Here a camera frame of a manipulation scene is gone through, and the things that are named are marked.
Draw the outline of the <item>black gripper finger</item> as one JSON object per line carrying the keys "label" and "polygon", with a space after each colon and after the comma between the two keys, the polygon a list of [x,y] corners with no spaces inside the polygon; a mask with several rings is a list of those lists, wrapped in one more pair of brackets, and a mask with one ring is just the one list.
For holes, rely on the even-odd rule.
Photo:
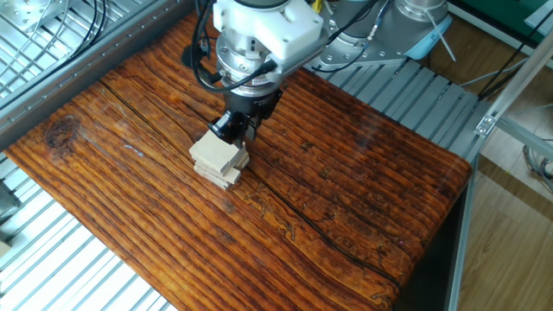
{"label": "black gripper finger", "polygon": [[260,116],[245,116],[245,130],[243,138],[254,141],[257,137],[257,130],[262,123]]}
{"label": "black gripper finger", "polygon": [[241,142],[245,132],[245,115],[237,111],[225,111],[221,117],[208,124],[208,129],[225,143]]}

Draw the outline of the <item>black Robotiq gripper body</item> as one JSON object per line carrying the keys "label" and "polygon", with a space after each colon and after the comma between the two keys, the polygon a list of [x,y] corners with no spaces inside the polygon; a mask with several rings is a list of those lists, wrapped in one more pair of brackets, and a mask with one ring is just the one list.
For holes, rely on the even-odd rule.
{"label": "black Robotiq gripper body", "polygon": [[241,112],[245,116],[260,116],[263,122],[271,116],[282,95],[280,88],[260,97],[246,97],[230,92],[224,96],[226,111]]}

